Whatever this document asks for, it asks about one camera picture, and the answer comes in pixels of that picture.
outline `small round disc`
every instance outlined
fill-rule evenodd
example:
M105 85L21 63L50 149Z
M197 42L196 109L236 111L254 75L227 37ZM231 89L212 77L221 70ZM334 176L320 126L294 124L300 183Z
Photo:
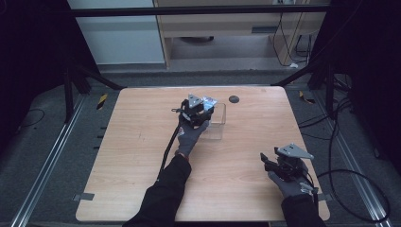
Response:
M239 97L238 97L238 96L230 96L230 97L228 98L228 100L229 100L231 103L237 103L237 102L239 102Z

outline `glove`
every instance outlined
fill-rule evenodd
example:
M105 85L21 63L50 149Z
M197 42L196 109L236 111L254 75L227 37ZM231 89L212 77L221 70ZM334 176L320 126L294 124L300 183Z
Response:
M304 176L306 177L308 169L304 162L303 162L303 169L304 169ZM280 191L283 194L284 199L287 197L294 197L298 195L308 194L312 189L312 186L309 185L309 183L305 180L304 177L299 177L297 179L293 179L292 181L285 182L281 178L279 178L274 171L269 171L268 176L272 181L274 181L277 184L278 188L280 188Z
M183 122L177 134L180 144L175 154L180 153L183 154L185 158L188 158L192 148L198 142L201 133L205 131L208 126L209 121L204 121L202 125L193 129L186 121Z

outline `wooden table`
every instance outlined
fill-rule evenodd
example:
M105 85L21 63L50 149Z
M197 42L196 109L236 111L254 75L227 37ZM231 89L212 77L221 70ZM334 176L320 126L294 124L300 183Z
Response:
M156 180L163 154L188 94L211 96L226 105L220 140L200 139L190 155L192 173L177 221L283 220L282 195L268 178L260 152L275 160L273 147L305 148L287 94L281 87L129 88L121 91L80 201L81 221L121 221L139 210ZM238 103L229 102L238 96ZM176 140L167 164L178 146ZM311 163L305 161L318 184ZM320 214L329 218L325 202Z

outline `white cabinet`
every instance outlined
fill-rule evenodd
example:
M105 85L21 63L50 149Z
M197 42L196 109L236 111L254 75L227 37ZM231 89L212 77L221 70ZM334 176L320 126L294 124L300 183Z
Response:
M151 0L68 0L71 9L151 8ZM165 63L155 16L77 18L96 64Z

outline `clear acrylic box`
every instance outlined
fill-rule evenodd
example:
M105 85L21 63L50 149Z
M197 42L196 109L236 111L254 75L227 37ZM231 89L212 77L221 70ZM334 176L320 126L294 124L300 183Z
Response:
M209 121L209 126L200 135L200 139L220 140L223 137L223 130L226 121L226 105L217 103L212 118Z

